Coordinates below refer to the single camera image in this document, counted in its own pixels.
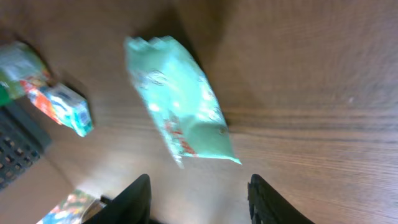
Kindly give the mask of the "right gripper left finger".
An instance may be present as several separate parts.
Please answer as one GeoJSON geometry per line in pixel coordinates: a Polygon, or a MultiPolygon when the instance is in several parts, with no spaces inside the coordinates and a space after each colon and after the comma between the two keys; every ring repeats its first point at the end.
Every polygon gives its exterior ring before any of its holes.
{"type": "Polygon", "coordinates": [[[150,177],[142,174],[84,224],[148,224],[151,198],[150,177]]]}

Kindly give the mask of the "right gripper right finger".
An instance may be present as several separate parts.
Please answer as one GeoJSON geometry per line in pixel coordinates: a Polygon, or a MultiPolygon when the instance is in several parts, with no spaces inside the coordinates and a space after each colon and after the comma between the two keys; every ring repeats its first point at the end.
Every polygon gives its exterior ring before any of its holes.
{"type": "Polygon", "coordinates": [[[258,174],[248,183],[248,203],[252,224],[314,224],[258,174]]]}

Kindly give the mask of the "teal tissue pack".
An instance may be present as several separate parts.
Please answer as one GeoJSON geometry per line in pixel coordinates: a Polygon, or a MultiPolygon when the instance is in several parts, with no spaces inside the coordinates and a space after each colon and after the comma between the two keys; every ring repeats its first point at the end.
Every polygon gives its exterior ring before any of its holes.
{"type": "Polygon", "coordinates": [[[54,108],[56,117],[77,135],[85,137],[94,129],[88,103],[77,92],[58,83],[46,89],[46,96],[54,108]]]}

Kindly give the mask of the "mint green wipes packet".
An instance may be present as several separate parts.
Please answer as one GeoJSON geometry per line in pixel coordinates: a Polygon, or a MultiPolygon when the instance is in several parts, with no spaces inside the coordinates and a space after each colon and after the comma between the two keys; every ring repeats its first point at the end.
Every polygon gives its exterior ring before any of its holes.
{"type": "Polygon", "coordinates": [[[131,83],[179,167],[183,157],[240,162],[216,95],[180,42],[128,37],[124,50],[131,83]]]}

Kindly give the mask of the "orange tissue pack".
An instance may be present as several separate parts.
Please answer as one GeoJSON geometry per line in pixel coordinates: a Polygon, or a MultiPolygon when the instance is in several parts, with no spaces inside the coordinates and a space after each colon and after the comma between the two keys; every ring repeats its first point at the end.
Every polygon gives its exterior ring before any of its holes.
{"type": "Polygon", "coordinates": [[[41,112],[46,114],[49,118],[61,125],[62,122],[56,115],[55,109],[49,98],[50,87],[47,83],[38,79],[20,80],[20,85],[25,91],[30,102],[41,112]]]}

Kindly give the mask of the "green lid glass jar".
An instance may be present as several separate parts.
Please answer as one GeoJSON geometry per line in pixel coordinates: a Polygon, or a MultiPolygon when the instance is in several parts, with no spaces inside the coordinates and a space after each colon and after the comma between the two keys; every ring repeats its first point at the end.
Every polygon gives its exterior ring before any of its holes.
{"type": "Polygon", "coordinates": [[[19,41],[1,46],[1,106],[47,86],[49,80],[46,65],[31,46],[19,41]]]}

